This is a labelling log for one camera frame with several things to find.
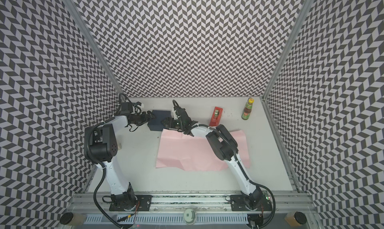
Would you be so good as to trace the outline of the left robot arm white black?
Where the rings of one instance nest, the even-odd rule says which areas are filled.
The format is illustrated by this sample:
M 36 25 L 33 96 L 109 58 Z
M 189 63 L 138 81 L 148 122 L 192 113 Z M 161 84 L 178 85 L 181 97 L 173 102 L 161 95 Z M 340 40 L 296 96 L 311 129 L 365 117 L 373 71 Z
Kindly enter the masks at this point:
M 111 190 L 111 212 L 148 211 L 153 198 L 151 195 L 135 194 L 117 160 L 119 142 L 116 133 L 129 124 L 128 115 L 117 115 L 85 129 L 84 154 L 86 159 L 105 173 L 104 179 Z

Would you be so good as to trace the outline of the pink wrapping paper sheet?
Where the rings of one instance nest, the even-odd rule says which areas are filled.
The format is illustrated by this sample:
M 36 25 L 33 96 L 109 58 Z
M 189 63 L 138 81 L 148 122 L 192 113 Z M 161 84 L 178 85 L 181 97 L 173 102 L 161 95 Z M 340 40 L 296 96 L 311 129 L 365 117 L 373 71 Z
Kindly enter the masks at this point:
M 221 171 L 227 169 L 228 165 L 215 155 L 207 139 L 164 129 L 156 167 L 172 167 L 184 171 Z

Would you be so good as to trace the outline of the dark navy gift box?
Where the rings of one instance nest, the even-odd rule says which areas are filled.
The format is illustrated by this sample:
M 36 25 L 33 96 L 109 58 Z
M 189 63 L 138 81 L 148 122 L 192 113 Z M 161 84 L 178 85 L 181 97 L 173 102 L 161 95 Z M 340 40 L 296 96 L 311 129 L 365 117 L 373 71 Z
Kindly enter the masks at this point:
M 171 116 L 171 111 L 168 110 L 153 110 L 155 118 L 148 122 L 148 128 L 150 131 L 162 132 L 165 129 L 162 121 Z

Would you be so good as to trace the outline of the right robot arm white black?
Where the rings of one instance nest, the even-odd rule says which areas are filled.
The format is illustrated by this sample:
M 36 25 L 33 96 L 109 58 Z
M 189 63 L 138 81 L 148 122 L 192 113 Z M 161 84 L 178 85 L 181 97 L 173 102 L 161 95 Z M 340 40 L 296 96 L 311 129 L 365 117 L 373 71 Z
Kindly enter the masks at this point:
M 238 143 L 224 125 L 211 127 L 192 120 L 186 110 L 174 107 L 174 116 L 161 121 L 166 129 L 176 130 L 185 135 L 207 139 L 214 154 L 221 161 L 226 162 L 235 176 L 241 190 L 246 208 L 256 210 L 265 198 L 263 185 L 251 180 L 239 154 Z

